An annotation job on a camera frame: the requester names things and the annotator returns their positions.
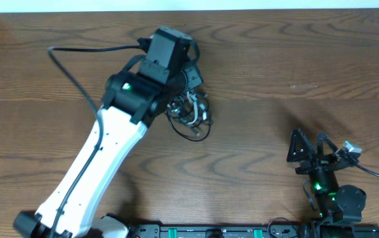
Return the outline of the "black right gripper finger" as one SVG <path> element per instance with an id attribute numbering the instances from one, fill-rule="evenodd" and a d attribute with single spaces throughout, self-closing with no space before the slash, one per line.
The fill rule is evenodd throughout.
<path id="1" fill-rule="evenodd" d="M 329 139 L 326 133 L 320 132 L 317 135 L 317 158 L 322 159 L 324 155 L 323 144 L 326 143 L 332 152 L 336 152 L 338 147 Z"/>
<path id="2" fill-rule="evenodd" d="M 286 161 L 289 163 L 300 163 L 309 161 L 317 155 L 316 149 L 307 139 L 305 133 L 297 128 L 291 132 L 290 147 Z"/>

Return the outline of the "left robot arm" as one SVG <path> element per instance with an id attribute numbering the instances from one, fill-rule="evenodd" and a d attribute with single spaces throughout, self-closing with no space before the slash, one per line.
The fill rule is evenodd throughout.
<path id="1" fill-rule="evenodd" d="M 132 57 L 106 82 L 94 126 L 81 151 L 53 193 L 34 212 L 22 211 L 14 229 L 23 237 L 127 237 L 130 228 L 112 215 L 96 218 L 100 201 L 123 160 L 145 136 L 155 118 L 192 131 L 210 125 L 210 106 L 196 88 L 203 79 L 194 38 L 161 26 L 140 38 Z"/>

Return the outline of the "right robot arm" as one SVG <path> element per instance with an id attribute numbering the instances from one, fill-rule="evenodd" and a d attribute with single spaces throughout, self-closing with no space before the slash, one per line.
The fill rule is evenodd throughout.
<path id="1" fill-rule="evenodd" d="M 291 132 L 286 161 L 298 163 L 296 174 L 308 175 L 312 196 L 309 202 L 321 217 L 301 225 L 299 237 L 354 237 L 355 224 L 362 220 L 366 193 L 353 185 L 338 185 L 335 172 L 358 165 L 362 149 L 349 141 L 337 147 L 325 133 L 317 135 L 314 147 L 299 129 Z"/>

